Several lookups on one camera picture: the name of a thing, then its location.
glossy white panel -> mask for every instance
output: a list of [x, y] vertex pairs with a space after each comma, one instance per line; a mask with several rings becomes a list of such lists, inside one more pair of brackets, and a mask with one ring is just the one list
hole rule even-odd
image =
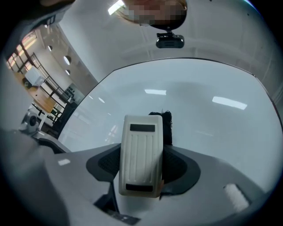
[[166, 59], [119, 69], [82, 101], [59, 141], [71, 151], [120, 143], [126, 114], [172, 113], [173, 145], [223, 159], [271, 189], [283, 136], [258, 80], [206, 60]]

light fixture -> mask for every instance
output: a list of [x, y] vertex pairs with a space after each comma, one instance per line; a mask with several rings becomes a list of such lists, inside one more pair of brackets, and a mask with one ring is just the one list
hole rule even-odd
[[166, 95], [166, 90], [145, 90], [147, 94]]
[[223, 97], [213, 97], [212, 102], [217, 103], [217, 104], [223, 104], [223, 105], [234, 107], [234, 108], [239, 108], [241, 110], [245, 110], [245, 108], [248, 106], [247, 104], [243, 104], [241, 102], [230, 100], [230, 99], [223, 98]]
[[103, 99], [101, 99], [100, 97], [98, 97], [98, 99], [102, 102], [105, 103], [105, 101]]
[[72, 62], [72, 59], [69, 56], [64, 56], [64, 61], [66, 62], [67, 65], [70, 65]]
[[109, 15], [112, 15], [114, 12], [116, 12], [119, 8], [121, 8], [124, 4], [124, 2], [122, 0], [119, 0], [118, 2], [116, 2], [114, 5], [112, 5], [109, 9], [108, 9], [108, 13]]

rectangular slot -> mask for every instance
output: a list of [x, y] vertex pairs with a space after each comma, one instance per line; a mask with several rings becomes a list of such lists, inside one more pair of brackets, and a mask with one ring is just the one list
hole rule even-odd
[[155, 125], [131, 124], [130, 131], [155, 132]]
[[153, 186], [126, 184], [126, 189], [131, 191], [138, 191], [138, 192], [152, 192]]

black brush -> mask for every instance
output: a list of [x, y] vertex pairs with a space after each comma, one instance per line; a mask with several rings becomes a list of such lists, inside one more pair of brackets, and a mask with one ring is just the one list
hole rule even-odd
[[172, 145], [172, 114], [169, 111], [151, 112], [149, 115], [161, 115], [163, 120], [163, 144]]

white plastic part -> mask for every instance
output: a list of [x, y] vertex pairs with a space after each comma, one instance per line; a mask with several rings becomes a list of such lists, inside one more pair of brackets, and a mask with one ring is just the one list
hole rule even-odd
[[224, 187], [225, 194], [230, 199], [233, 207], [237, 213], [243, 211], [249, 207], [249, 202], [245, 198], [244, 194], [235, 184], [227, 184]]
[[34, 66], [25, 74], [25, 77], [35, 87], [41, 86], [45, 81], [41, 72]]
[[125, 116], [119, 171], [121, 195], [160, 195], [162, 151], [161, 116]]

